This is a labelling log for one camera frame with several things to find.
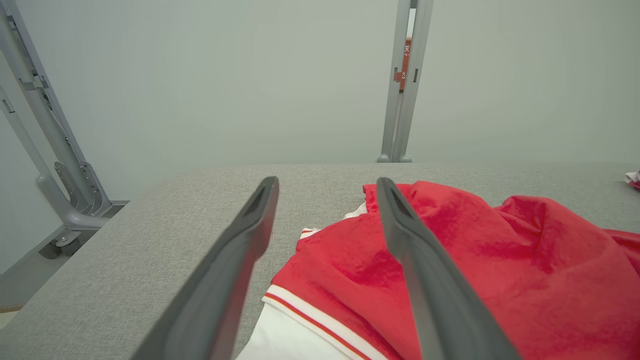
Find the grey angled partition frame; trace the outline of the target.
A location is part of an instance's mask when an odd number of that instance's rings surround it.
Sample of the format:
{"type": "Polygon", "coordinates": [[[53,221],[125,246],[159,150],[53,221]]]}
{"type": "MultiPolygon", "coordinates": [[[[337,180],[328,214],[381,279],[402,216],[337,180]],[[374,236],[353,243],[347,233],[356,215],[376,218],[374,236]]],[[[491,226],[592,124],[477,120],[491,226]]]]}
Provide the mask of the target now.
{"type": "Polygon", "coordinates": [[[55,161],[47,161],[38,142],[32,139],[67,201],[84,215],[103,218],[113,207],[123,206],[123,202],[110,201],[96,171],[80,150],[16,0],[0,0],[0,51],[55,155],[55,161]]]}

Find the black caster wheel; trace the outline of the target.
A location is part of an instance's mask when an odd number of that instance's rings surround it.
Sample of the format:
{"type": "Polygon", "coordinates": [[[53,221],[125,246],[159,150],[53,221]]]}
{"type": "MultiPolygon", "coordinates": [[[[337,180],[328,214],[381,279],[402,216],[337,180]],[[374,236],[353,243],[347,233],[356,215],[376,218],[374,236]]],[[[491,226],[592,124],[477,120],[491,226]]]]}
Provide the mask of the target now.
{"type": "Polygon", "coordinates": [[[77,250],[78,247],[75,244],[57,246],[57,242],[51,241],[43,246],[38,253],[45,259],[54,260],[60,256],[72,256],[77,252],[77,250]]]}

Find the red basketball jersey white trim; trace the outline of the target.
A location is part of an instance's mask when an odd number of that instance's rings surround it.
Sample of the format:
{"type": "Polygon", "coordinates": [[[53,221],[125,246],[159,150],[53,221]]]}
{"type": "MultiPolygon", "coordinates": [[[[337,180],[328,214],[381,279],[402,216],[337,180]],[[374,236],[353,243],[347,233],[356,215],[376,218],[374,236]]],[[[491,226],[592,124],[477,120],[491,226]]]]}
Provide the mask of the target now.
{"type": "MultiPolygon", "coordinates": [[[[550,198],[496,207],[455,187],[399,184],[525,360],[640,360],[640,234],[550,198]]],[[[421,360],[377,186],[337,223],[304,228],[237,360],[421,360]]]]}

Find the grey curved support tube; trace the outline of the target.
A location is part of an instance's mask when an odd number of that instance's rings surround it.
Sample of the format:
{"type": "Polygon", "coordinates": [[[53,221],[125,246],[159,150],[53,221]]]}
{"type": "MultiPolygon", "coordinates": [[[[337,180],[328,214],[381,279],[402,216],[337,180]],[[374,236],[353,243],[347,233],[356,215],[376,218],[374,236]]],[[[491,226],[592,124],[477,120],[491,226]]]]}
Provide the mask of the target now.
{"type": "Polygon", "coordinates": [[[36,180],[37,187],[39,187],[66,228],[73,231],[98,231],[104,227],[110,220],[109,218],[82,214],[64,196],[63,191],[55,182],[53,174],[46,165],[45,159],[41,156],[29,132],[18,114],[16,114],[13,104],[2,86],[0,86],[0,102],[2,103],[0,109],[2,109],[20,143],[39,171],[39,177],[36,180]]]}

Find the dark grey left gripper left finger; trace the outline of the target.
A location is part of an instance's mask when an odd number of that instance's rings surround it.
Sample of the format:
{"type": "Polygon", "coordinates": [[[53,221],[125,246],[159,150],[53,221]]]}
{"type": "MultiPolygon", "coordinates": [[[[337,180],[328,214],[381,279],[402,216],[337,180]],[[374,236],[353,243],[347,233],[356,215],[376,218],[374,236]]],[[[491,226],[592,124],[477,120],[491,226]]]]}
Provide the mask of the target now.
{"type": "Polygon", "coordinates": [[[249,282],[269,246],[279,180],[264,178],[131,360],[231,360],[249,282]]]}

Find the grey double partition post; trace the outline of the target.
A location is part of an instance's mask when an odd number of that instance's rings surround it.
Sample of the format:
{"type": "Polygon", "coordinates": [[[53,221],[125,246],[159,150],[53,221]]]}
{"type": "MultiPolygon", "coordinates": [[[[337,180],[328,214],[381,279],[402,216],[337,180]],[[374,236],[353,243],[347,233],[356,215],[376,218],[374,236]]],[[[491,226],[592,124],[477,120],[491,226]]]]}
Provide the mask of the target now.
{"type": "Polygon", "coordinates": [[[391,68],[381,152],[377,163],[411,163],[407,155],[410,130],[421,76],[435,0],[398,0],[394,27],[391,68]],[[406,38],[411,37],[410,57],[403,93],[395,82],[395,70],[402,70],[406,38]]]}

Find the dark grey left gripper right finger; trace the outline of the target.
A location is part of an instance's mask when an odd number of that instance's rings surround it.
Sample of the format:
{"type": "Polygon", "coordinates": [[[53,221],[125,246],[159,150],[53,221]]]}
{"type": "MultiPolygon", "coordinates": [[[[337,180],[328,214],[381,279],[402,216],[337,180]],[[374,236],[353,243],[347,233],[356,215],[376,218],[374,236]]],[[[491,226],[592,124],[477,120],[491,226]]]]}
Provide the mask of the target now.
{"type": "Polygon", "coordinates": [[[386,247],[402,266],[422,360],[521,360],[395,182],[380,177],[376,188],[386,247]]]}

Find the red sign with white characters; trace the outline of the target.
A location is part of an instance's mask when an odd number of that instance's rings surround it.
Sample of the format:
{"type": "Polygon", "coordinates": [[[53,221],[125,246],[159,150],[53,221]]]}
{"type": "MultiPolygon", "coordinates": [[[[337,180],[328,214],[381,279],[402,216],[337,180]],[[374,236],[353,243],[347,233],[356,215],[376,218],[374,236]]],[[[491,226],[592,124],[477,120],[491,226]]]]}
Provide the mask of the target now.
{"type": "Polygon", "coordinates": [[[399,93],[403,93],[406,84],[407,72],[409,71],[410,49],[412,45],[412,37],[408,36],[405,41],[403,62],[401,70],[395,69],[394,81],[399,83],[399,93]]]}

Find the grey metal foot plate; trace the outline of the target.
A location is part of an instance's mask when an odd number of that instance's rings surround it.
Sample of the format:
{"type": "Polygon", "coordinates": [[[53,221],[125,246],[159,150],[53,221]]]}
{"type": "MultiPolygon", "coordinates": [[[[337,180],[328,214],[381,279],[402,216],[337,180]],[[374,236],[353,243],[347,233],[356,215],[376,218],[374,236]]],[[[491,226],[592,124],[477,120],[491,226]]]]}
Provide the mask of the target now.
{"type": "Polygon", "coordinates": [[[79,238],[82,233],[82,230],[66,229],[55,238],[54,244],[57,248],[66,248],[68,246],[80,247],[82,244],[79,238]]]}

